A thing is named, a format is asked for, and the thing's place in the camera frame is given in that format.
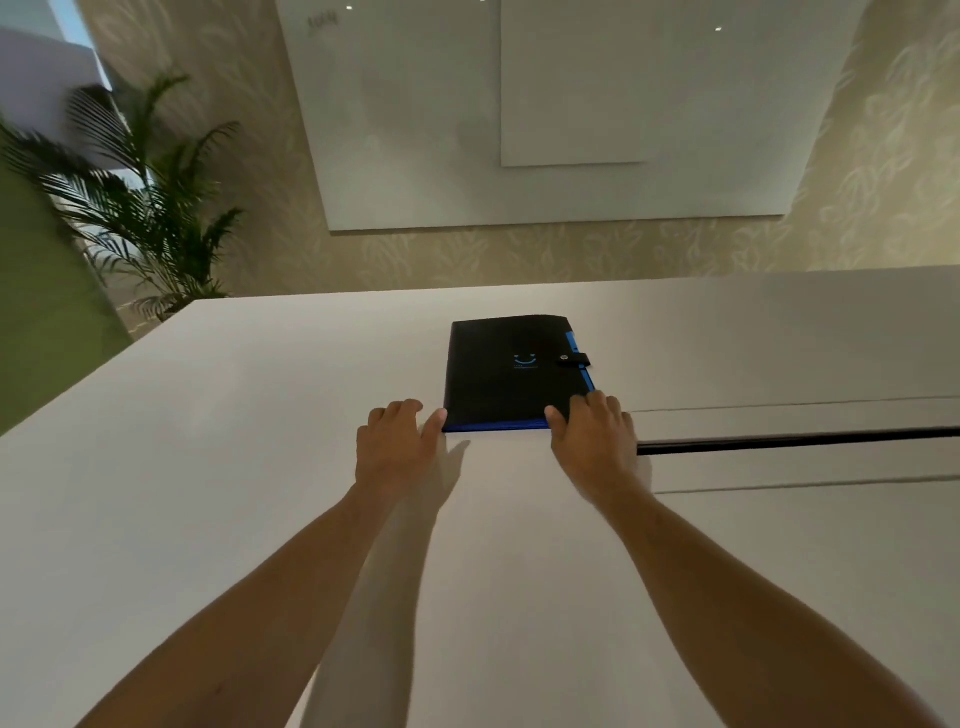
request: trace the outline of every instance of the black cable slot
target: black cable slot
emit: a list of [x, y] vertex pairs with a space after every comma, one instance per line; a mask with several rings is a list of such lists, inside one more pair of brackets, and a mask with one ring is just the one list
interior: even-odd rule
[[816, 448], [823, 445], [855, 445], [858, 443], [891, 443], [899, 440], [936, 440], [960, 437], [960, 427], [924, 427], [888, 429], [867, 432], [828, 432], [808, 435], [770, 435], [760, 437], [684, 440], [676, 442], [639, 443], [637, 455], [681, 455], [692, 452], [723, 452], [743, 449]]

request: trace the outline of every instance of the expanding file folder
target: expanding file folder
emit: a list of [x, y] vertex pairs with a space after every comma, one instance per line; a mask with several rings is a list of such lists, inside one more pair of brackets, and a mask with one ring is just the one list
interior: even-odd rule
[[545, 429], [552, 404], [593, 391], [589, 359], [563, 316], [458, 321], [446, 361], [446, 432]]

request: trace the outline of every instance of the person's left hand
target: person's left hand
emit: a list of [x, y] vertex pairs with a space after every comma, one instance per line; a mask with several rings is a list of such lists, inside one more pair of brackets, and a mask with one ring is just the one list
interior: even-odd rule
[[390, 505], [423, 479], [437, 457], [446, 410], [434, 412], [420, 434], [417, 413], [422, 409], [417, 400], [391, 402], [374, 409], [357, 430], [357, 485], [380, 494]]

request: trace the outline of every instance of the beige wallpaper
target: beige wallpaper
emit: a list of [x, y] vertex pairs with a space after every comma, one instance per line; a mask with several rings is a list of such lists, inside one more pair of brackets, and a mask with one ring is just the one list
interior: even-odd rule
[[80, 0], [102, 54], [199, 132], [238, 119], [218, 172], [250, 212], [222, 275], [238, 295], [960, 263], [960, 4], [867, 11], [793, 211], [783, 219], [331, 235], [273, 0]]

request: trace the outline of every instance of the person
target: person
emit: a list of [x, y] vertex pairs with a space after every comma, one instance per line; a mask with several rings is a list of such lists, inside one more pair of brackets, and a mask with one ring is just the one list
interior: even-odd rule
[[[336, 506], [188, 621], [81, 728], [282, 728], [324, 658], [388, 515], [437, 456], [446, 413], [374, 409], [356, 482]], [[546, 410], [564, 472], [626, 547], [684, 664], [732, 728], [940, 726], [892, 672], [733, 558], [644, 487], [614, 397]]]

